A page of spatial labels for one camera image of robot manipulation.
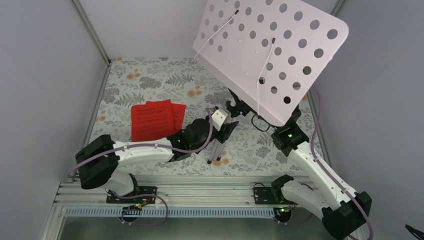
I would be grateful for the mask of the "red sheet music page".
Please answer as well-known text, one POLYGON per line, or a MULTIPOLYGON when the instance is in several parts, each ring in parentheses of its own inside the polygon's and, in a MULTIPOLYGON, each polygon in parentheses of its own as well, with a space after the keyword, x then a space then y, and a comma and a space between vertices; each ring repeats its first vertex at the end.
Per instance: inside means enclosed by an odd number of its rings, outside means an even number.
POLYGON ((131 140, 154 141, 175 133, 170 100, 147 102, 131 107, 131 140))
POLYGON ((179 104, 179 103, 172 103, 171 105, 172 105, 174 129, 178 131, 183 127, 186 105, 179 104))

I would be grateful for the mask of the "white tripod music stand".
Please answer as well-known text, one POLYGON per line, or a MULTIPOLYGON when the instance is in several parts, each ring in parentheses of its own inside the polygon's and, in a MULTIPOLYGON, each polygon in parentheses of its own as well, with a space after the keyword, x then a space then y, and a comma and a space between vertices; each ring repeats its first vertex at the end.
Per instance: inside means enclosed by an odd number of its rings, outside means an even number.
POLYGON ((308 139, 288 127, 295 108, 349 35, 348 25, 301 0, 209 0, 195 60, 270 125, 289 156, 308 139))

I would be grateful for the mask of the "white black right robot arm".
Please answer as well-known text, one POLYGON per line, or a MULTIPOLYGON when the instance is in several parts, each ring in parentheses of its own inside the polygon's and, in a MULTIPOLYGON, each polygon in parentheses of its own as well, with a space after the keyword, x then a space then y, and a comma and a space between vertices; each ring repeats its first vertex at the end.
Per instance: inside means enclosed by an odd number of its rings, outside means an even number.
POLYGON ((308 138, 298 126, 300 116, 296 106, 285 125, 274 127, 271 137, 276 148, 297 162, 320 192, 286 174, 271 183, 272 200, 278 204, 288 200, 301 205, 319 218, 326 231, 337 240, 364 239, 359 234, 364 225, 372 240, 374 229, 369 219, 372 198, 367 192, 358 192, 350 186, 324 161, 315 150, 316 134, 308 138))

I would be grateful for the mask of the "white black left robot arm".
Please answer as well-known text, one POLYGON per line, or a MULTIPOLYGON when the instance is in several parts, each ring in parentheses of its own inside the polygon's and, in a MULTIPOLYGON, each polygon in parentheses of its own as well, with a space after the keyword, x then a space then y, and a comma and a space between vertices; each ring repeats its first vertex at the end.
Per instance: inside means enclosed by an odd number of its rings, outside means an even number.
POLYGON ((80 186, 84 190, 106 188, 131 203, 139 197, 133 173, 123 167, 144 162, 168 163, 200 153, 211 142, 224 144, 238 125, 225 121, 220 127, 209 118, 197 118, 186 128, 153 141, 122 142, 109 134, 96 138, 75 155, 80 186))

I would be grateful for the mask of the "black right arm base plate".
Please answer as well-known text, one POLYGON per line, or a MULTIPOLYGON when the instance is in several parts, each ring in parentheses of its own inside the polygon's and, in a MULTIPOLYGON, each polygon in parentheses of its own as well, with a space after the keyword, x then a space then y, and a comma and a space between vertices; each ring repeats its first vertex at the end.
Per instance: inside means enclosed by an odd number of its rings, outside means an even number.
POLYGON ((283 205, 286 203, 283 198, 279 199, 274 195, 271 187, 267 187, 263 183, 255 183, 252 190, 256 205, 283 205))

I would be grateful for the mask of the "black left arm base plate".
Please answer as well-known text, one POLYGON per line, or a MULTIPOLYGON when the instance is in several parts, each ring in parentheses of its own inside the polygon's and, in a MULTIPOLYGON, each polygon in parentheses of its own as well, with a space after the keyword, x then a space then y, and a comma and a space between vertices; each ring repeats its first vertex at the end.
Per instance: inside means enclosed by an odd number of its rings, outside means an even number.
POLYGON ((139 205, 144 206, 154 204, 156 197, 152 196, 157 193, 156 186, 139 186, 135 192, 118 197, 111 190, 107 191, 106 203, 107 204, 125 204, 125 205, 139 205))

